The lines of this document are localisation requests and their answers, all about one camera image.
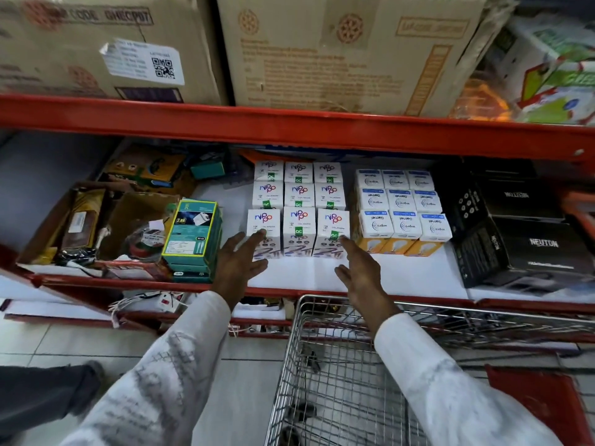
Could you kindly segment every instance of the qr code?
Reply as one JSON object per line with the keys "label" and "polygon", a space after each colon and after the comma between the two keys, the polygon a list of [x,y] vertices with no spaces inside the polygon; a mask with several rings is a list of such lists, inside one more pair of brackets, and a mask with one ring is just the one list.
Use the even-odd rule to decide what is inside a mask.
{"label": "qr code", "polygon": [[153,60],[153,67],[155,68],[155,75],[160,78],[175,79],[174,65],[170,59],[151,58]]}

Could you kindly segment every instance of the white sleeve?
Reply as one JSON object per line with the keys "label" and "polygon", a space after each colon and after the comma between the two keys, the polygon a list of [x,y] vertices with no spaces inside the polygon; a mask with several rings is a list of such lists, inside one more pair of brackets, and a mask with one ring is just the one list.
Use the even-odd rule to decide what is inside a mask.
{"label": "white sleeve", "polygon": [[561,446],[516,399],[458,367],[408,314],[384,321],[374,341],[434,446]]}
{"label": "white sleeve", "polygon": [[190,445],[230,318],[220,295],[200,294],[61,446]]}

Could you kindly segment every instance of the grey trouser leg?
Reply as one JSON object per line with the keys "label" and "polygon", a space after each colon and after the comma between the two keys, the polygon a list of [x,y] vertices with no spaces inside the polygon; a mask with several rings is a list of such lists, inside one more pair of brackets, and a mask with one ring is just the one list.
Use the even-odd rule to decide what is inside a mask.
{"label": "grey trouser leg", "polygon": [[99,386],[99,378],[87,365],[0,366],[0,442],[68,413],[82,412]]}

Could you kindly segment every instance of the hand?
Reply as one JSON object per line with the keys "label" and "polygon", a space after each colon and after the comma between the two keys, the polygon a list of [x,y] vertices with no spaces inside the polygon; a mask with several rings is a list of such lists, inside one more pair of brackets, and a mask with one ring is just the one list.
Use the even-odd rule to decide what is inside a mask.
{"label": "hand", "polygon": [[268,266],[268,260],[252,261],[254,250],[266,234],[265,229],[257,231],[236,251],[236,246],[246,236],[244,232],[239,232],[229,238],[219,251],[211,290],[225,299],[231,311],[244,297],[248,280],[263,273]]}
{"label": "hand", "polygon": [[382,289],[380,265],[368,252],[362,250],[351,239],[339,238],[347,252],[349,267],[339,265],[335,274],[347,287],[347,296],[355,309],[368,324],[373,336],[382,323],[401,311]]}

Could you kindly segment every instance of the metal wire basket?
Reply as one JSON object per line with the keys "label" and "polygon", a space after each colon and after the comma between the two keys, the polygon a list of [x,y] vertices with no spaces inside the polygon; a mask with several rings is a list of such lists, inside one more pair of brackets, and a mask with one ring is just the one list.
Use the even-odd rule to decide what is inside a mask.
{"label": "metal wire basket", "polygon": [[[562,363],[552,354],[552,347],[556,352],[575,354],[575,342],[587,338],[595,342],[595,321],[591,319],[397,305],[463,369],[480,379],[487,379],[486,363],[509,365],[511,360],[514,366],[527,369],[546,365],[559,371]],[[595,379],[592,369],[564,371]],[[303,296],[296,309],[265,446],[427,444],[415,415],[374,351],[363,318],[349,300]]]}

